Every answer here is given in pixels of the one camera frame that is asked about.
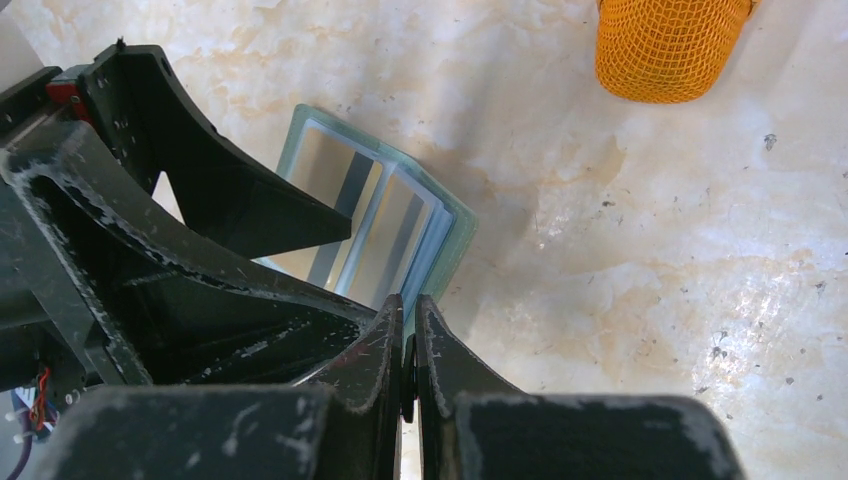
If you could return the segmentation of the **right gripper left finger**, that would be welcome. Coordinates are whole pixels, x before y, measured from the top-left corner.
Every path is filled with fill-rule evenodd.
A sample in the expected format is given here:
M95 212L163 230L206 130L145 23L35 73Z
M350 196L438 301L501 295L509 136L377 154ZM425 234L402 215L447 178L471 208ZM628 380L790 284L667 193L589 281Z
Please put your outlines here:
M403 302L304 382L104 387L61 420L38 479L395 479Z

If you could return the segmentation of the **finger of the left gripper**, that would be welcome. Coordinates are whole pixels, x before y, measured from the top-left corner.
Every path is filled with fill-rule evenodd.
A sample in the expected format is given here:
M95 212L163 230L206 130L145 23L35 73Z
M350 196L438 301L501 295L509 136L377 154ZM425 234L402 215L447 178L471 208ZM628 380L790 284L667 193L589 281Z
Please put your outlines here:
M285 384L331 361L376 313L259 265L159 204L159 275L142 286L159 341L153 384Z

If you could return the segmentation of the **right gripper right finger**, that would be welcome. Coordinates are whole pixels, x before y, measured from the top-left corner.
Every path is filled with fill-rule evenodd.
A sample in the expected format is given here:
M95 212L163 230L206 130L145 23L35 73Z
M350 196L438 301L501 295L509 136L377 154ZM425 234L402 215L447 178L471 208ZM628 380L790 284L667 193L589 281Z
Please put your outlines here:
M524 392L417 299L415 366L427 479L741 479L727 432L684 396Z

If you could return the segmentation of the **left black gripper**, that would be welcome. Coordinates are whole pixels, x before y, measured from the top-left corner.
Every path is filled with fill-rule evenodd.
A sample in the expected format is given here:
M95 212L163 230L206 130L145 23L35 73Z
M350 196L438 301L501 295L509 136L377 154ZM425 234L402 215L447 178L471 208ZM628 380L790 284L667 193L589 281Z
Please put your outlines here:
M17 343L52 324L84 376L157 381L158 334L142 286L159 275L166 175L184 223L253 259L349 238L351 220L220 134L158 45L113 45L72 76L86 109L52 100L46 67L1 98L1 384L35 375Z

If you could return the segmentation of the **gold credit card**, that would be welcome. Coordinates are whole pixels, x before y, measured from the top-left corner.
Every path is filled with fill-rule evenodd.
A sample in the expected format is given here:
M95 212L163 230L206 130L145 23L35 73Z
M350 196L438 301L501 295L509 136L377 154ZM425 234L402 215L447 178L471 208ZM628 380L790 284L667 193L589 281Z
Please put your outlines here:
M391 173L357 250L347 296L372 309L399 293L433 215L434 197L402 170Z
M324 128L304 128L288 179L348 217L351 234L343 241L270 256L266 263L293 277L336 291L381 174L382 166L350 142Z

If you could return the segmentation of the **green card holder wallet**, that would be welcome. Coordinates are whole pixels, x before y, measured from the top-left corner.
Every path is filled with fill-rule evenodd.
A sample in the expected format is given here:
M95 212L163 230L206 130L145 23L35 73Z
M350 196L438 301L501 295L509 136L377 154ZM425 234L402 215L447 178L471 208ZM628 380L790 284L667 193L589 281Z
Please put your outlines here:
M417 297L444 293L476 232L474 212L412 156L305 104L277 174L349 217L351 235L259 263L372 309L399 294L411 335Z

